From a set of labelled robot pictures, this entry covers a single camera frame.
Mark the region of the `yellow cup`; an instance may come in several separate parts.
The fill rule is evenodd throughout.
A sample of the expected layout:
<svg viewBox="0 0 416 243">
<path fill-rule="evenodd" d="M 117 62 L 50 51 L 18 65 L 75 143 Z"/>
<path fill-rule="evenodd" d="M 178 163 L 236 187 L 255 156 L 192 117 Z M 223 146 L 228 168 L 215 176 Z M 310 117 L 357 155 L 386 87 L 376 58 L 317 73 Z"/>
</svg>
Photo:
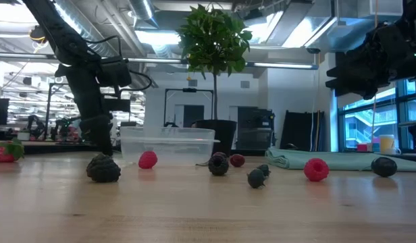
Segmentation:
<svg viewBox="0 0 416 243">
<path fill-rule="evenodd" d="M 396 153 L 394 135 L 380 135 L 380 152 L 387 155 Z"/>
</svg>

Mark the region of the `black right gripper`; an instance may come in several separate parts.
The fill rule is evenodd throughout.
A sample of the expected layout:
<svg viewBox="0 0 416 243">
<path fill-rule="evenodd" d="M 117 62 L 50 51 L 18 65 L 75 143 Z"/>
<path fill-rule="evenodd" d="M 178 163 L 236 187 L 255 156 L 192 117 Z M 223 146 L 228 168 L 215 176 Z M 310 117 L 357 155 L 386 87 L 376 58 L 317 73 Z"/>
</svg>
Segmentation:
<svg viewBox="0 0 416 243">
<path fill-rule="evenodd" d="M 416 23 L 383 25 L 353 50 L 336 53 L 326 82 L 336 97 L 355 93 L 365 100 L 391 82 L 416 76 Z"/>
</svg>

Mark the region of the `red raspberry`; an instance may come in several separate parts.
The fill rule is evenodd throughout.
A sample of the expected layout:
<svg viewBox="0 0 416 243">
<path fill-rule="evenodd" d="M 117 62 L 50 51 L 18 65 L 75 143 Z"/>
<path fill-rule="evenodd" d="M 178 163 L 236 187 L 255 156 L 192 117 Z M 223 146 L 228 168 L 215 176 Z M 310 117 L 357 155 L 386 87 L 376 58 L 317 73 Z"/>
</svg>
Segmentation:
<svg viewBox="0 0 416 243">
<path fill-rule="evenodd" d="M 138 160 L 141 169 L 152 169 L 157 164 L 158 158 L 154 151 L 145 151 Z"/>
<path fill-rule="evenodd" d="M 305 163 L 303 172 L 309 181 L 320 182 L 328 177 L 330 168 L 324 160 L 312 158 Z"/>
</svg>

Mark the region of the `black robot station frame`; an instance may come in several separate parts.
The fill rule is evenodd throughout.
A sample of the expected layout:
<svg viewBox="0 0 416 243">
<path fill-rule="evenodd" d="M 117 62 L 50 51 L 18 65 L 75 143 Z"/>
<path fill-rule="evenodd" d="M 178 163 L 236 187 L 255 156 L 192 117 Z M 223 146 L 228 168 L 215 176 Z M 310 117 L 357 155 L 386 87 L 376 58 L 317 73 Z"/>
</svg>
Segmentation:
<svg viewBox="0 0 416 243">
<path fill-rule="evenodd" d="M 196 88 L 167 88 L 163 102 L 165 127 L 195 127 L 199 120 L 213 118 L 213 91 Z"/>
<path fill-rule="evenodd" d="M 57 82 L 49 83 L 43 140 L 53 141 L 51 139 L 51 130 L 55 127 L 57 119 L 71 117 L 79 117 L 79 114 L 69 85 Z"/>
</svg>

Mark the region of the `black upright panel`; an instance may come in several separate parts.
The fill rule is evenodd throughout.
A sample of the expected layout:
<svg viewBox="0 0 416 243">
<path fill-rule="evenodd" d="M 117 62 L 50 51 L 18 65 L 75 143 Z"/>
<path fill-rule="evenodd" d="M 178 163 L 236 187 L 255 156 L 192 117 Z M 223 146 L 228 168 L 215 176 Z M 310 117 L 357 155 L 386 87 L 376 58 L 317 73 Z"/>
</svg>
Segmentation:
<svg viewBox="0 0 416 243">
<path fill-rule="evenodd" d="M 326 118 L 323 111 L 298 113 L 286 111 L 280 149 L 298 151 L 326 150 Z"/>
</svg>

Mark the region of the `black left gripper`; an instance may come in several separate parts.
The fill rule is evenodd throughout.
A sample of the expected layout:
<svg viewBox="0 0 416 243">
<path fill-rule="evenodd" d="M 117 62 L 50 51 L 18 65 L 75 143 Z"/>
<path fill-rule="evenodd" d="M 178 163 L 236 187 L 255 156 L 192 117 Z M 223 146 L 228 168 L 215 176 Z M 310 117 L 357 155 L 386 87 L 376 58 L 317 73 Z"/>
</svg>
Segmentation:
<svg viewBox="0 0 416 243">
<path fill-rule="evenodd" d="M 97 74 L 100 61 L 85 62 L 75 65 L 59 64 L 55 75 L 67 78 L 70 90 L 74 95 L 74 102 L 82 119 L 80 129 L 88 136 L 89 140 L 98 146 L 105 155 L 112 155 L 111 129 L 113 124 L 107 117 L 109 110 L 101 94 Z"/>
</svg>

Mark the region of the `black aluminium table frame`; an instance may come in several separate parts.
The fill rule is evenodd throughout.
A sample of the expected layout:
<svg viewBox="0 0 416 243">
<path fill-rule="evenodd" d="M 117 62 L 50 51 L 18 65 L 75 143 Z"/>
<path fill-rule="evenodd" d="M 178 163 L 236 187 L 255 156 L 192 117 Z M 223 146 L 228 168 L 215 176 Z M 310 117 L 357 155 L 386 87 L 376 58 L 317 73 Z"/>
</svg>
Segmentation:
<svg viewBox="0 0 416 243">
<path fill-rule="evenodd" d="M 95 146 L 83 145 L 83 144 L 24 145 L 24 152 L 26 155 L 47 154 L 47 153 L 70 153 L 70 152 L 99 152 L 99 151 L 100 150 Z M 265 155 L 265 151 L 231 150 L 230 154 L 263 157 Z"/>
</svg>

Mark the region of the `black cherry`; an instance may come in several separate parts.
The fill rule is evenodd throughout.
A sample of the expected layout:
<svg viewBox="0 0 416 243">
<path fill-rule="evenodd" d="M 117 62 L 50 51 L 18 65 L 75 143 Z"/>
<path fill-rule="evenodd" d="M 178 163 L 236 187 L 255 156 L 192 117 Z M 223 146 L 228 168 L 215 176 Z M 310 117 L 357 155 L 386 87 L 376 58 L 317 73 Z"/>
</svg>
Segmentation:
<svg viewBox="0 0 416 243">
<path fill-rule="evenodd" d="M 393 176 L 397 169 L 396 162 L 387 157 L 378 157 L 371 162 L 372 172 L 384 178 Z"/>
</svg>

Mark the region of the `clear plastic tupperware container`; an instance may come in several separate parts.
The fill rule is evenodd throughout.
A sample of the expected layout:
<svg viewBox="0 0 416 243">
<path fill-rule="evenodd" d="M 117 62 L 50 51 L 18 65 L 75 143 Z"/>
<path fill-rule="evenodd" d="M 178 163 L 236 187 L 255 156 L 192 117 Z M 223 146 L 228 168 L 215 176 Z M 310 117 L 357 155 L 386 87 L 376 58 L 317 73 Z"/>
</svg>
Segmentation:
<svg viewBox="0 0 416 243">
<path fill-rule="evenodd" d="M 158 165 L 195 165 L 211 158 L 219 143 L 215 131 L 204 128 L 122 127 L 122 156 L 138 163 L 143 155 L 155 154 Z"/>
</svg>

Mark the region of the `teal folded cloth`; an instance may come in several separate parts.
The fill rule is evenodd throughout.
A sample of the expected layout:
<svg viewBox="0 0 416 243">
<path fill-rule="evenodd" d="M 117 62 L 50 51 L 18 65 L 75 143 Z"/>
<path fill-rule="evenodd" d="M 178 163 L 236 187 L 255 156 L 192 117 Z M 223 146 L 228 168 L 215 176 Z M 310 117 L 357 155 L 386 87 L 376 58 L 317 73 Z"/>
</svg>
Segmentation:
<svg viewBox="0 0 416 243">
<path fill-rule="evenodd" d="M 270 165 L 283 169 L 302 170 L 310 159 L 324 160 L 330 170 L 369 171 L 371 162 L 381 157 L 373 153 L 308 152 L 268 148 L 265 158 Z"/>
</svg>

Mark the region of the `black cabinet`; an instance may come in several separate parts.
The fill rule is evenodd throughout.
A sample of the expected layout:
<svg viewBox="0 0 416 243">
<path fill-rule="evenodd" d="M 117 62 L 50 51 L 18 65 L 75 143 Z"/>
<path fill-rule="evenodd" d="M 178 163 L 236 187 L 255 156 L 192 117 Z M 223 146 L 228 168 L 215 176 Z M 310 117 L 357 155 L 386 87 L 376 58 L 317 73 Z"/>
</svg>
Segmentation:
<svg viewBox="0 0 416 243">
<path fill-rule="evenodd" d="M 275 146 L 274 119 L 271 109 L 239 107 L 236 148 L 265 151 Z"/>
</svg>

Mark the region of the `blackberry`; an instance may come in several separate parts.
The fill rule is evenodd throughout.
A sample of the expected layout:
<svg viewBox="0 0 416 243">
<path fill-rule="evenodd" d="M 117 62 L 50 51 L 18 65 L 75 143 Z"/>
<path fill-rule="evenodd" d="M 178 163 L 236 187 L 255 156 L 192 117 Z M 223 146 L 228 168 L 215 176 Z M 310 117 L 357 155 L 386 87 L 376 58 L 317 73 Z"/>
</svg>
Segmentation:
<svg viewBox="0 0 416 243">
<path fill-rule="evenodd" d="M 222 152 L 214 153 L 208 161 L 208 168 L 214 176 L 223 176 L 229 169 L 227 156 Z"/>
<path fill-rule="evenodd" d="M 86 175 L 94 182 L 117 182 L 121 176 L 121 168 L 112 157 L 98 154 L 86 167 Z"/>
</svg>

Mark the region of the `red strawberry green leaves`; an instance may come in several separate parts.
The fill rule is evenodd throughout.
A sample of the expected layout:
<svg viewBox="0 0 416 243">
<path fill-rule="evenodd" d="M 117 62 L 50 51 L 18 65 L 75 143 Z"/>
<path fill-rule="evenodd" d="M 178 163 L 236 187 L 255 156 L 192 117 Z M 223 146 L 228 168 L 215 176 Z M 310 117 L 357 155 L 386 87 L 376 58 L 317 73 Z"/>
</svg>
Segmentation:
<svg viewBox="0 0 416 243">
<path fill-rule="evenodd" d="M 24 158 L 24 145 L 17 139 L 0 142 L 0 163 L 13 163 Z"/>
</svg>

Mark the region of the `green plant in black pot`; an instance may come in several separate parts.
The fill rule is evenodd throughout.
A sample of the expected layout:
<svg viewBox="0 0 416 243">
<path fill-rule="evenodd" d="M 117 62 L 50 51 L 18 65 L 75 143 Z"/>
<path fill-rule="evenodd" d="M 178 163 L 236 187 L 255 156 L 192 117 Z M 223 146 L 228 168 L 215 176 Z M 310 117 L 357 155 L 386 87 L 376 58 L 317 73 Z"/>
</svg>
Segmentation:
<svg viewBox="0 0 416 243">
<path fill-rule="evenodd" d="M 218 117 L 217 77 L 225 73 L 241 72 L 245 66 L 244 53 L 250 50 L 252 32 L 246 29 L 242 20 L 226 12 L 203 5 L 190 8 L 186 23 L 177 29 L 182 49 L 182 58 L 188 62 L 190 72 L 206 73 L 213 76 L 212 119 L 196 123 L 198 128 L 215 131 L 213 153 L 229 156 L 236 131 L 236 122 Z"/>
</svg>

